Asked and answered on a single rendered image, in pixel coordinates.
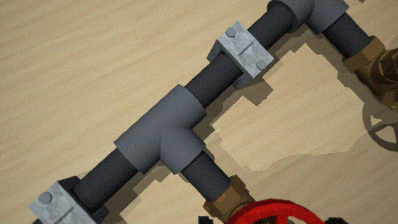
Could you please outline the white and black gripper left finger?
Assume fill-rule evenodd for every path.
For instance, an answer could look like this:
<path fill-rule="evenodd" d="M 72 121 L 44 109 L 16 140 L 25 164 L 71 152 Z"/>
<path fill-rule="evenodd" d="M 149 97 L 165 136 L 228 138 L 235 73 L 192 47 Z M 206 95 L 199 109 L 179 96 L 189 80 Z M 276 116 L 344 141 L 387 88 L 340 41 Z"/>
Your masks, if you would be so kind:
<path fill-rule="evenodd" d="M 213 219 L 209 219 L 209 216 L 198 216 L 198 224 L 213 224 Z"/>

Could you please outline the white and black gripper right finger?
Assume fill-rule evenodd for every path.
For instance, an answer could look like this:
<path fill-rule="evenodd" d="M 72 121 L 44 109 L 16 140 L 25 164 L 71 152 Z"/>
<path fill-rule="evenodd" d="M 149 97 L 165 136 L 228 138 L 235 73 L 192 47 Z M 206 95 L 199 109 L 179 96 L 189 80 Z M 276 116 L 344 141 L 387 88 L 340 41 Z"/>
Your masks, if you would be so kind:
<path fill-rule="evenodd" d="M 325 220 L 324 223 L 325 224 L 349 224 L 340 217 L 329 217 L 328 220 Z"/>

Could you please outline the dark grey pipe assembly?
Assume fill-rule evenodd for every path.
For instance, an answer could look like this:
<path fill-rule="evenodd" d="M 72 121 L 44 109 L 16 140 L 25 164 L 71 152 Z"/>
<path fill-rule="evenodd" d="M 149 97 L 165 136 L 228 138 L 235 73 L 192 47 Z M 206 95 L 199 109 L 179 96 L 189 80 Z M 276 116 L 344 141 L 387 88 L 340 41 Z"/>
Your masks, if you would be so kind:
<path fill-rule="evenodd" d="M 237 20 L 216 39 L 206 58 L 210 63 L 121 134 L 116 148 L 88 174 L 56 181 L 41 193 L 28 206 L 38 218 L 32 224 L 101 224 L 110 212 L 104 204 L 159 160 L 174 175 L 180 172 L 206 199 L 203 208 L 223 224 L 288 224 L 288 216 L 325 224 L 290 200 L 255 201 L 237 175 L 228 177 L 207 155 L 192 129 L 230 85 L 237 91 L 266 68 L 274 59 L 267 50 L 304 23 L 316 35 L 322 32 L 360 82 L 398 113 L 398 48 L 387 51 L 376 36 L 369 37 L 348 8 L 344 0 L 271 0 L 248 29 Z"/>

